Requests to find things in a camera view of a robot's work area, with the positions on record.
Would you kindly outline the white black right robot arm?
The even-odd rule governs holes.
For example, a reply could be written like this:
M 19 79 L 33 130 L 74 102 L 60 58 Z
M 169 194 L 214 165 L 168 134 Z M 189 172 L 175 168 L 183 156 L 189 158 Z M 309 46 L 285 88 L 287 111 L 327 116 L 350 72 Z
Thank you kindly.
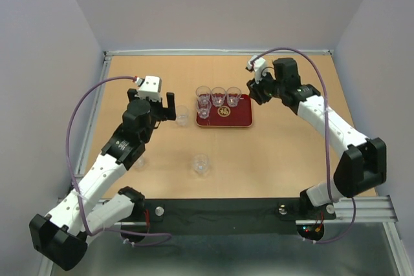
M 326 151 L 334 150 L 340 158 L 335 172 L 327 173 L 326 181 L 301 192 L 301 216 L 312 218 L 321 206 L 352 198 L 386 181 L 386 143 L 357 131 L 329 107 L 313 85 L 303 84 L 293 58 L 278 58 L 269 67 L 264 58 L 253 56 L 246 69 L 254 75 L 246 84 L 251 99 L 260 105 L 272 98 L 281 100 L 324 137 Z

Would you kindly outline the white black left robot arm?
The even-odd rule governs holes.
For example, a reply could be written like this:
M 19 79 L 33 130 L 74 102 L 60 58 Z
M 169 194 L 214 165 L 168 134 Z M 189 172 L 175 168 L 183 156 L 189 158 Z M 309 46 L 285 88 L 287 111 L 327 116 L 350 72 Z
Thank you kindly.
M 154 100 L 129 89 L 129 103 L 122 122 L 102 148 L 89 172 L 73 190 L 45 216 L 35 215 L 29 223 L 34 249 L 61 269 L 73 269 L 84 257 L 88 245 L 100 233 L 125 218 L 144 218 L 146 228 L 135 236 L 148 236 L 149 211 L 145 197 L 132 187 L 120 189 L 104 206 L 95 206 L 102 195 L 142 156 L 145 145 L 160 122 L 175 120 L 175 95 Z

